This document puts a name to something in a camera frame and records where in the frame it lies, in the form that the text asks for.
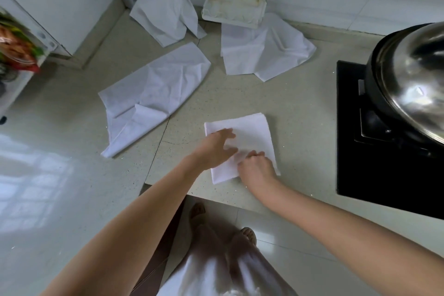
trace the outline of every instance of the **cloth napkin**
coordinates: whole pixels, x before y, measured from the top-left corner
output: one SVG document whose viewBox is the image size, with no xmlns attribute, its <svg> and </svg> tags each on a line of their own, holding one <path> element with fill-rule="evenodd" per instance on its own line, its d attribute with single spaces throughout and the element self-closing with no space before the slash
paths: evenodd
<svg viewBox="0 0 444 296">
<path fill-rule="evenodd" d="M 227 75 L 255 74 L 262 81 L 307 61 L 316 47 L 274 13 L 258 29 L 222 24 L 221 56 Z"/>
<path fill-rule="evenodd" d="M 237 171 L 237 165 L 245 159 L 251 150 L 256 150 L 257 152 L 264 151 L 265 156 L 273 163 L 276 174 L 278 176 L 281 175 L 276 164 L 271 134 L 264 114 L 258 113 L 230 120 L 219 120 L 211 123 L 206 122 L 204 128 L 206 136 L 221 129 L 233 128 L 236 138 L 227 139 L 225 146 L 239 149 L 239 151 L 225 163 L 211 169 L 213 184 L 238 177 L 239 172 Z"/>
<path fill-rule="evenodd" d="M 102 156 L 115 156 L 162 123 L 202 82 L 210 65 L 191 42 L 99 92 L 109 134 Z"/>
<path fill-rule="evenodd" d="M 207 35 L 190 0 L 137 0 L 130 16 L 162 47 L 183 39 L 187 27 L 198 39 Z"/>
</svg>

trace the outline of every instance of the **person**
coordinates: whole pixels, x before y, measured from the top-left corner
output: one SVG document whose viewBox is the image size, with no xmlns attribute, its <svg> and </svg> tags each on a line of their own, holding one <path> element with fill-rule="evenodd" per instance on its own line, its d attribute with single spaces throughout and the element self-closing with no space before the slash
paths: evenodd
<svg viewBox="0 0 444 296">
<path fill-rule="evenodd" d="M 95 235 L 41 295 L 129 295 L 197 176 L 237 152 L 224 148 L 226 139 L 234 137 L 232 129 L 224 129 L 204 138 Z M 381 294 L 444 294 L 441 256 L 369 220 L 291 190 L 278 180 L 263 152 L 251 151 L 238 170 L 260 202 L 318 239 Z M 251 230 L 235 234 L 225 252 L 205 222 L 203 205 L 194 206 L 190 217 L 194 238 L 189 253 L 159 294 L 296 295 L 255 248 Z"/>
</svg>

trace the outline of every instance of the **person's right arm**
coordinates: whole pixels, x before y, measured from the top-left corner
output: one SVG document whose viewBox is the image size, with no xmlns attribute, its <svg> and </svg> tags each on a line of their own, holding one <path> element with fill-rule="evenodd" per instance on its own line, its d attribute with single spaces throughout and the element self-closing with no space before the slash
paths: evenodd
<svg viewBox="0 0 444 296">
<path fill-rule="evenodd" d="M 444 295 L 441 256 L 372 221 L 284 186 L 264 153 L 252 151 L 238 169 L 242 182 L 260 202 L 315 237 L 378 292 Z"/>
</svg>

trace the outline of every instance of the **stainless steel lid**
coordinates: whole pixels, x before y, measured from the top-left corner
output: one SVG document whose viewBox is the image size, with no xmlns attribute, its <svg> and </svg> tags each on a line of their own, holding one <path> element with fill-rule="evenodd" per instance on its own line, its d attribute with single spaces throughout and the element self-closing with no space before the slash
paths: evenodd
<svg viewBox="0 0 444 296">
<path fill-rule="evenodd" d="M 380 75 L 386 99 L 419 132 L 444 144 L 444 22 L 408 34 L 387 60 Z"/>
</svg>

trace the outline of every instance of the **pot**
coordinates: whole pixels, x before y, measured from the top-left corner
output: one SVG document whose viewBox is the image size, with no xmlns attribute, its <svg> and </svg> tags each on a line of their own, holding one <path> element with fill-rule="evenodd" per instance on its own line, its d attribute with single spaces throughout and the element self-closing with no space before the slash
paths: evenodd
<svg viewBox="0 0 444 296">
<path fill-rule="evenodd" d="M 444 152 L 444 23 L 384 37 L 367 63 L 365 91 L 403 142 Z"/>
</svg>

